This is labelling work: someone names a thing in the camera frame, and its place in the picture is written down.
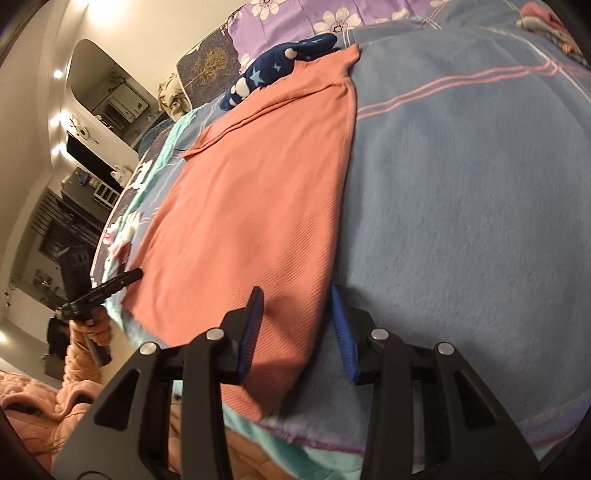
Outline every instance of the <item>white flower print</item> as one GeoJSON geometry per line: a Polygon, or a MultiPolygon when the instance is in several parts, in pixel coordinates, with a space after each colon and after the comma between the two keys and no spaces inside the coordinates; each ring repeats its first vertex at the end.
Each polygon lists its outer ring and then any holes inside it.
{"type": "Polygon", "coordinates": [[[248,53],[245,53],[240,59],[240,70],[239,73],[244,73],[246,69],[252,65],[252,62],[256,59],[252,59],[248,53]]]}
{"type": "Polygon", "coordinates": [[[269,12],[273,15],[277,15],[279,11],[279,4],[282,4],[285,0],[251,0],[252,15],[255,17],[261,17],[261,20],[266,20],[269,16],[269,12]]]}
{"type": "Polygon", "coordinates": [[[339,8],[336,13],[324,12],[323,22],[314,25],[316,33],[339,33],[348,28],[355,28],[361,25],[361,19],[358,14],[349,16],[349,9],[339,8]]]}
{"type": "Polygon", "coordinates": [[[431,0],[431,6],[433,8],[439,7],[440,5],[446,4],[452,0],[431,0]]]}
{"type": "MultiPolygon", "coordinates": [[[[410,15],[410,12],[408,11],[408,8],[403,8],[400,12],[394,12],[392,14],[392,20],[393,21],[406,20],[409,15],[410,15]]],[[[384,23],[384,22],[389,22],[389,21],[390,21],[389,18],[376,18],[375,19],[376,23],[384,23]]]]}

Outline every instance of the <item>black metal bracket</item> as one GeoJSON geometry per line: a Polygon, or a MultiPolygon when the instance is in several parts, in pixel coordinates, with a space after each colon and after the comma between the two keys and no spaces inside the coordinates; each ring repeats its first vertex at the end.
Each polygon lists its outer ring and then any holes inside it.
{"type": "Polygon", "coordinates": [[[538,461],[517,426],[462,354],[448,342],[407,345],[368,312],[332,291],[345,370],[374,397],[362,480],[533,480],[538,461]],[[421,384],[425,468],[413,468],[413,385],[421,384]]]}
{"type": "Polygon", "coordinates": [[[231,480],[220,384],[242,382],[261,326],[264,296],[226,314],[190,344],[143,344],[105,387],[64,445],[57,480],[231,480]],[[183,380],[182,476],[168,470],[174,380],[183,380]]]}

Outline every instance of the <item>plush doll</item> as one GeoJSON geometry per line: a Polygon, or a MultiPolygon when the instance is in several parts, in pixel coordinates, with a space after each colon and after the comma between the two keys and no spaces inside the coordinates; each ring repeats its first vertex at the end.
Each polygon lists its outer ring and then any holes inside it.
{"type": "Polygon", "coordinates": [[[307,40],[281,43],[261,54],[224,95],[220,107],[231,110],[259,87],[266,87],[294,70],[296,60],[312,61],[332,53],[336,37],[324,33],[307,40]]]}

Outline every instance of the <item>pink stripe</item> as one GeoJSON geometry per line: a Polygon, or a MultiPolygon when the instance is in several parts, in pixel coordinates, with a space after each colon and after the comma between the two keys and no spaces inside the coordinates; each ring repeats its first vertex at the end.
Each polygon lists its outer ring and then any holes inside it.
{"type": "MultiPolygon", "coordinates": [[[[426,17],[426,18],[428,18],[428,20],[434,20],[435,17],[439,15],[439,12],[441,10],[443,10],[443,7],[445,7],[445,4],[439,5],[439,7],[437,7],[435,10],[433,10],[433,13],[431,13],[431,16],[430,17],[426,17]]],[[[425,18],[423,18],[423,20],[419,24],[419,27],[424,27],[425,25],[429,25],[429,21],[428,20],[425,20],[425,18]]]]}
{"type": "Polygon", "coordinates": [[[581,67],[571,66],[571,65],[560,65],[561,70],[565,70],[571,74],[577,74],[580,77],[591,77],[591,72],[581,67]]]}
{"type": "MultiPolygon", "coordinates": [[[[539,75],[543,75],[543,76],[552,76],[552,75],[555,75],[557,72],[558,72],[558,67],[556,65],[554,65],[552,71],[550,71],[550,72],[535,72],[535,73],[538,73],[539,75]]],[[[494,83],[494,82],[499,82],[501,80],[509,80],[509,79],[525,77],[525,76],[529,75],[530,73],[534,73],[534,72],[529,71],[529,70],[524,70],[523,72],[517,72],[517,73],[513,73],[513,74],[506,74],[506,75],[499,75],[497,77],[493,77],[490,79],[464,80],[462,82],[449,83],[448,85],[442,85],[438,88],[435,88],[429,92],[422,93],[421,95],[415,96],[413,98],[401,99],[399,102],[393,104],[392,106],[390,106],[386,109],[378,110],[378,111],[371,112],[371,113],[366,113],[364,115],[359,115],[357,117],[357,120],[369,118],[369,117],[375,116],[375,115],[380,115],[382,113],[388,113],[388,112],[394,110],[395,108],[398,108],[399,106],[405,105],[406,103],[413,102],[415,100],[420,100],[421,98],[431,96],[435,93],[441,92],[442,90],[447,90],[447,89],[450,89],[453,87],[459,87],[459,86],[463,86],[463,85],[477,85],[477,84],[484,84],[484,83],[494,83]]]]}
{"type": "Polygon", "coordinates": [[[393,102],[398,102],[400,99],[415,95],[416,93],[421,92],[422,90],[431,88],[439,83],[448,82],[449,80],[476,79],[476,78],[480,78],[480,77],[483,77],[486,75],[490,75],[491,73],[508,73],[508,72],[515,72],[517,70],[522,70],[522,69],[530,69],[530,68],[531,69],[545,69],[548,67],[548,65],[551,65],[551,64],[552,64],[552,62],[550,60],[548,60],[544,65],[540,65],[538,67],[529,67],[526,65],[516,65],[514,67],[495,67],[493,69],[484,70],[484,71],[478,72],[478,73],[463,74],[463,75],[450,75],[448,77],[442,77],[440,79],[426,83],[422,87],[414,89],[408,93],[403,93],[402,95],[398,95],[394,98],[391,98],[390,100],[386,100],[385,102],[374,103],[373,105],[361,107],[360,109],[357,110],[357,113],[359,114],[360,112],[362,112],[364,110],[376,108],[376,107],[382,106],[382,105],[387,105],[387,104],[393,103],[393,102]]]}

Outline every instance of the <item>orange cloth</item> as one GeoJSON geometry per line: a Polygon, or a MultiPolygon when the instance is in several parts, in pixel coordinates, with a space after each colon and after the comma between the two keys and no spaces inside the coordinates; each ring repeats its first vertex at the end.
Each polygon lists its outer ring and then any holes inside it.
{"type": "Polygon", "coordinates": [[[253,286],[265,313],[244,389],[222,398],[249,420],[278,408],[313,350],[332,273],[355,124],[357,46],[262,90],[208,127],[152,220],[124,306],[170,346],[219,326],[253,286]]]}

